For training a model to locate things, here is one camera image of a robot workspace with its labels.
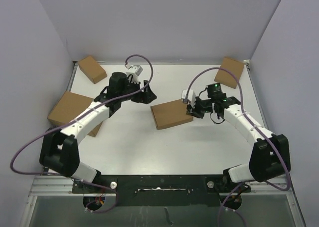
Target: brown box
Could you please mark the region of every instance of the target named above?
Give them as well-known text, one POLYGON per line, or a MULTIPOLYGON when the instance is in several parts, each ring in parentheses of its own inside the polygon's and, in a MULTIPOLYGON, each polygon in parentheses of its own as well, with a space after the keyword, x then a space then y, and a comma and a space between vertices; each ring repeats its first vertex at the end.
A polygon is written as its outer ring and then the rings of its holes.
POLYGON ((193 120, 192 116, 186 115, 186 104, 183 104, 181 100, 151 106, 151 111, 158 130, 178 126, 193 120))
POLYGON ((91 56, 78 61, 78 65, 94 84, 107 77, 105 70, 91 56))
MULTIPOLYGON (((220 67, 232 72, 239 80, 241 74, 243 73, 244 66, 245 64, 243 62, 225 57, 220 67)), ((215 81, 234 89, 237 87, 237 82, 235 79, 223 70, 218 70, 215 76, 215 81)))
MULTIPOLYGON (((56 126, 69 123, 80 115, 92 101, 93 98, 66 91, 48 115, 48 120, 56 126)), ((102 123, 97 125, 88 135, 95 137, 101 125, 102 123)))

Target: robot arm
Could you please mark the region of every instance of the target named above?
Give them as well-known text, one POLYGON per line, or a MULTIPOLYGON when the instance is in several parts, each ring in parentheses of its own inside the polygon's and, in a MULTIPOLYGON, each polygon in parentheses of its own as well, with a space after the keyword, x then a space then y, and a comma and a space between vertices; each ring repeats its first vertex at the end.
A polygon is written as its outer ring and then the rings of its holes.
POLYGON ((220 83, 208 85, 205 90, 207 90, 209 98, 207 100, 201 100, 195 95, 193 90, 189 91, 188 98, 185 100, 187 91, 183 91, 181 98, 188 103, 187 114, 203 118, 205 113, 215 112, 218 119, 222 118, 232 124, 247 142, 253 146, 249 163, 224 170, 223 175, 227 182, 263 182, 284 174, 284 169, 278 157, 255 127, 258 127, 276 146, 290 171, 289 144, 284 135, 275 135, 260 125, 249 113, 245 112, 254 123, 254 126, 252 126, 241 111, 240 101, 235 97, 227 98, 226 94, 221 91, 220 83))
POLYGON ((135 65, 130 66, 126 73, 114 72, 110 77, 109 86, 75 118, 76 122, 73 125, 44 137, 40 163, 63 176, 98 184, 101 173, 80 162, 78 145, 94 127, 110 118, 121 107, 123 101, 149 104, 157 98, 149 86, 137 94, 128 96, 140 89, 138 76, 142 70, 141 66, 135 65), (124 97, 101 106, 103 102, 119 96, 124 97), (93 109, 91 113, 77 120, 90 109, 93 109))

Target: gray wall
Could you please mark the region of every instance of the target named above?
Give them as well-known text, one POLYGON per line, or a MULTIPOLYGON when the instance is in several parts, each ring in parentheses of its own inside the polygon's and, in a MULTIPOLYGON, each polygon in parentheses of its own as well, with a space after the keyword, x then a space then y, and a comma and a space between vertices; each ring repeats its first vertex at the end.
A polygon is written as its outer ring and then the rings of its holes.
POLYGON ((212 63, 252 56, 280 0, 40 0, 73 60, 212 63))
MULTIPOLYGON (((0 226, 16 227, 33 176, 9 169, 14 153, 49 127, 46 116, 65 90, 72 62, 39 0, 0 0, 0 226)), ((41 142, 18 158, 40 170, 41 142)))
POLYGON ((307 226, 318 226, 319 2, 282 0, 252 57, 272 130, 290 141, 292 178, 307 226))

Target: large cardboard box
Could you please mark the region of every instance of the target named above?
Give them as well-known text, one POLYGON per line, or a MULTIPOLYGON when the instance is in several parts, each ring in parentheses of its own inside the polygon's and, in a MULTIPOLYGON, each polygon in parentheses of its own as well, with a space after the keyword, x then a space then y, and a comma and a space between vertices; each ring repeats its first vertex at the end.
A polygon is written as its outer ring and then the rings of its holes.
MULTIPOLYGON (((56 126, 65 125, 88 108, 92 101, 93 98, 66 91, 48 115, 48 120, 56 126)), ((97 125, 88 135, 95 137, 101 125, 97 125)))
POLYGON ((107 77, 105 70, 91 56, 78 61, 78 65, 94 84, 107 77))
POLYGON ((162 130, 191 122, 193 117, 186 115, 186 106, 182 100, 151 106, 156 128, 162 130))
MULTIPOLYGON (((233 73, 239 80, 241 77, 241 74, 243 73, 244 66, 245 64, 241 61, 237 61, 229 57, 225 57, 220 67, 233 73)), ((223 70, 218 70, 215 76, 215 81, 220 82, 221 84, 224 84, 234 89, 236 89, 237 87, 237 82, 235 81, 235 79, 230 74, 228 74, 226 71, 223 71, 223 70)))

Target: tabletop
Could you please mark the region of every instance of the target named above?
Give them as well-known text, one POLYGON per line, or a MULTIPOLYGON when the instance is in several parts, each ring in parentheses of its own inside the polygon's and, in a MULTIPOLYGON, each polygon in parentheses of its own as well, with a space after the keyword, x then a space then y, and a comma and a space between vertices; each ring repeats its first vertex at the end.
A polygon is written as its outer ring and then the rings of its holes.
MULTIPOLYGON (((71 92, 96 97, 123 65, 102 65, 108 77, 93 84, 77 68, 71 92)), ((150 68, 142 65, 140 81, 148 80, 150 68)), ((127 101, 104 121, 96 137, 86 136, 79 145, 81 162, 106 175, 222 174, 224 169, 248 163, 252 146, 229 123, 215 125, 207 114, 203 119, 157 130, 150 107, 180 99, 192 79, 201 71, 219 65, 154 65, 150 83, 157 100, 149 105, 127 101)), ((192 86, 198 94, 214 83, 217 70, 199 77, 192 86)), ((244 107, 263 125, 253 86, 244 68, 240 78, 244 107)), ((240 98, 239 89, 222 85, 227 96, 240 98)))

